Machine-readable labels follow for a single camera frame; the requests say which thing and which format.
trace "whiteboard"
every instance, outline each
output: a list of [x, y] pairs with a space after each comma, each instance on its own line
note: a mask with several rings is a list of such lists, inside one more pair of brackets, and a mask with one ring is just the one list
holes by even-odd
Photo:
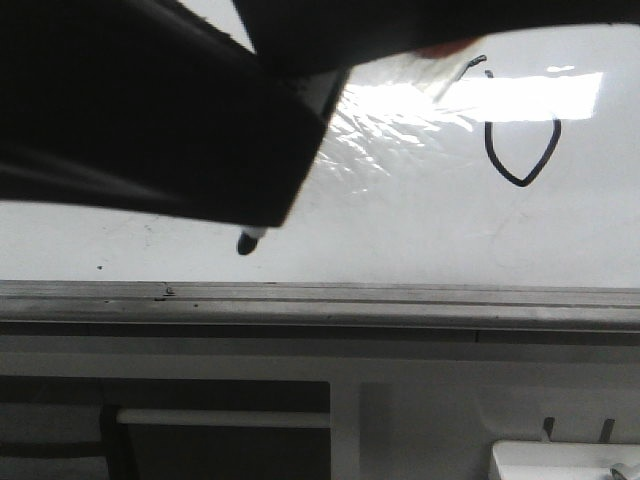
[[[4, 202], [0, 278], [640, 287], [639, 51], [632, 26], [486, 37], [462, 54], [488, 61], [437, 104], [407, 56], [357, 67], [290, 218], [251, 256], [230, 225]], [[523, 176], [554, 116], [548, 164], [508, 182], [485, 121]]]

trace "white surface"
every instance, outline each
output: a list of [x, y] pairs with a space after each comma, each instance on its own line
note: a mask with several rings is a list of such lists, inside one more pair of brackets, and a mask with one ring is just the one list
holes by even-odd
[[[420, 103], [429, 79], [394, 83], [397, 58], [356, 69], [288, 223], [249, 257], [235, 253], [238, 227], [2, 203], [0, 278], [640, 287], [640, 29], [512, 33], [473, 48], [489, 62], [437, 107]], [[494, 127], [522, 174], [551, 114], [564, 118], [556, 153], [529, 188], [511, 185], [484, 152], [482, 120], [535, 120]]]
[[638, 462], [638, 445], [498, 442], [489, 480], [611, 480], [614, 464]]

